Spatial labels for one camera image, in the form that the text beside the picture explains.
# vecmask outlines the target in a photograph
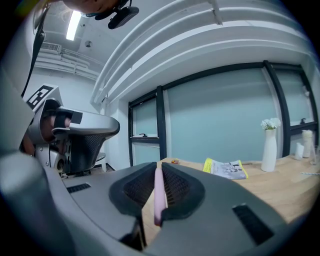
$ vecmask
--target black window frame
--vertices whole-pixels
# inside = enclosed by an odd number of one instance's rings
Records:
[[[156,123],[157,123],[157,137],[133,137],[133,108],[146,103],[150,100],[156,100]],[[133,166],[134,159],[132,153],[132,143],[151,143],[159,144],[160,160],[167,157],[167,136],[166,136],[166,119],[165,119],[165,105],[163,87],[158,86],[156,89],[147,94],[137,98],[128,104],[128,142],[129,142],[129,158],[130,166]]]
[[[146,93],[145,95],[129,102],[128,104],[128,145],[129,145],[129,158],[130,166],[133,166],[133,153],[132,153],[132,142],[139,143],[152,143],[159,144],[160,160],[167,157],[167,134],[166,134],[166,117],[165,117],[165,105],[163,91],[171,89],[173,87],[182,85],[184,83],[212,76],[220,73],[247,70],[247,69],[263,69],[265,68],[268,73],[272,85],[275,89],[278,102],[280,105],[281,117],[282,117],[282,157],[286,157],[290,154],[291,136],[300,134],[302,130],[312,130],[315,133],[315,142],[317,146],[319,142],[319,120],[318,111],[316,106],[315,97],[309,83],[309,80],[301,65],[269,62],[264,60],[263,62],[251,62],[251,63],[239,63],[231,64],[220,67],[215,67],[200,71],[191,75],[187,75],[183,78],[177,79],[165,85],[159,85],[156,89]],[[309,100],[311,104],[313,122],[301,123],[299,125],[290,125],[289,109],[286,101],[284,91],[281,83],[277,77],[276,70],[286,70],[297,72],[302,79],[303,85],[309,92]],[[157,120],[157,134],[158,137],[133,137],[133,108],[143,104],[149,100],[156,99],[156,120]]]

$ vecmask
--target air vent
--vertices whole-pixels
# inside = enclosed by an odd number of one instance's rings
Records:
[[[62,46],[60,44],[43,42],[40,48],[40,52],[50,54],[60,54]]]
[[[256,245],[262,244],[274,235],[245,203],[233,207],[232,210],[255,241]]]
[[[81,190],[85,190],[85,189],[88,189],[88,188],[91,188],[91,186],[88,183],[83,183],[83,184],[80,184],[80,185],[67,187],[66,190],[68,190],[68,192],[71,194],[71,193],[78,192],[78,191],[81,191]]]

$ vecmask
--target glass window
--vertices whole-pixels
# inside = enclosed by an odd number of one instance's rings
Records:
[[[288,70],[276,70],[276,75],[288,106],[290,125],[299,125],[303,118],[306,119],[306,123],[313,122],[310,100],[306,96],[306,89],[301,76],[296,72]]]
[[[133,135],[146,134],[157,137],[157,104],[156,99],[148,100],[132,108]]]
[[[160,161],[159,144],[132,143],[133,165]]]
[[[261,69],[203,77],[168,89],[167,94],[168,157],[199,163],[206,158],[262,160],[261,121],[277,114]]]

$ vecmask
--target pink strap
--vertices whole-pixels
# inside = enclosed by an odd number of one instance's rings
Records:
[[[161,225],[161,212],[166,208],[166,192],[164,176],[160,168],[155,169],[154,175],[154,224]]]

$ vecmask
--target wooden desk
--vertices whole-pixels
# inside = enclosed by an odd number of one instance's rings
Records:
[[[173,158],[165,158],[157,162],[171,163]],[[204,164],[188,161],[179,161],[179,165],[202,171]],[[280,158],[276,162],[273,172],[264,172],[260,169],[261,162],[243,162],[243,167],[249,175],[248,179],[233,179],[234,182],[255,194],[257,197],[272,206],[288,223],[296,217],[309,211],[319,193],[320,175],[305,175],[319,173],[320,166],[310,164],[310,158],[295,160],[291,155]],[[149,244],[160,231],[154,225],[154,192],[142,209],[143,226],[146,242]]]

